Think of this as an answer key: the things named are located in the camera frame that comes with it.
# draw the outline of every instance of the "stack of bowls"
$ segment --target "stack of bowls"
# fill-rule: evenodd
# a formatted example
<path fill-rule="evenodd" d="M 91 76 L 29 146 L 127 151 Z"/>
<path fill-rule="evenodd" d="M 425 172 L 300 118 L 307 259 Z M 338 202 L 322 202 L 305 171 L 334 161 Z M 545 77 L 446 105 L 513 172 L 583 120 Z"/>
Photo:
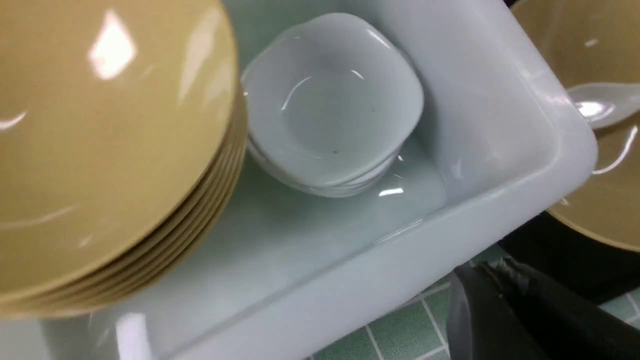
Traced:
<path fill-rule="evenodd" d="M 209 0 L 0 8 L 0 315 L 100 309 L 231 196 L 248 132 L 232 28 Z"/>
<path fill-rule="evenodd" d="M 352 196 L 379 180 L 424 103 L 403 54 L 345 13 L 288 29 L 242 81 L 253 158 L 281 182 L 325 197 Z"/>

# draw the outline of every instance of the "black object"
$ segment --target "black object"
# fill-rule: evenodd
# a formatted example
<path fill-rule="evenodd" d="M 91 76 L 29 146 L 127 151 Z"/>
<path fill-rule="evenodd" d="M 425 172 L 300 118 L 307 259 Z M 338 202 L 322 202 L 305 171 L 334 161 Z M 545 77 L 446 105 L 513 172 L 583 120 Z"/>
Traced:
<path fill-rule="evenodd" d="M 640 331 L 512 259 L 456 268 L 451 360 L 640 359 Z"/>
<path fill-rule="evenodd" d="M 594 304 L 640 286 L 640 254 L 599 243 L 546 212 L 507 235 L 499 245 L 517 261 Z"/>

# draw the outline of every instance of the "plate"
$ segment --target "plate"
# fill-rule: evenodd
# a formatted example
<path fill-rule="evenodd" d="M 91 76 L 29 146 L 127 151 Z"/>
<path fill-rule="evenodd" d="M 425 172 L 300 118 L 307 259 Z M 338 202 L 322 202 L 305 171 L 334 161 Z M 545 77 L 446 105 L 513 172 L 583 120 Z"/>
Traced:
<path fill-rule="evenodd" d="M 9 0 L 0 13 L 7 301 L 95 271 L 175 211 L 222 142 L 237 56 L 217 1 Z"/>

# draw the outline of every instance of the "stack of plates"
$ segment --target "stack of plates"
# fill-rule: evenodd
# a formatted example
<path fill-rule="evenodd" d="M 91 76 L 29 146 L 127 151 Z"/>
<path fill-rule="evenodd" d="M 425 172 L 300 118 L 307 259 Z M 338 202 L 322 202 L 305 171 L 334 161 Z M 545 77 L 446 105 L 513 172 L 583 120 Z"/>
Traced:
<path fill-rule="evenodd" d="M 248 132 L 220 4 L 35 2 L 9 0 L 0 26 L 1 316 L 158 280 L 220 217 Z"/>

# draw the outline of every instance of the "yellow bowl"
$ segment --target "yellow bowl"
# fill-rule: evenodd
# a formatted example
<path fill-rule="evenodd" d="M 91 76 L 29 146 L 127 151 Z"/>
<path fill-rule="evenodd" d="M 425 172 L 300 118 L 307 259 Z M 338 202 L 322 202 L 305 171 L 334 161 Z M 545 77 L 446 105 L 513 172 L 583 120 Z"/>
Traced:
<path fill-rule="evenodd" d="M 520 0 L 514 16 L 566 87 L 640 82 L 640 1 Z M 598 164 L 589 181 L 549 209 L 595 240 L 640 251 L 640 115 L 596 132 Z"/>
<path fill-rule="evenodd" d="M 151 233 L 222 142 L 237 90 L 216 0 L 0 4 L 0 302 Z"/>

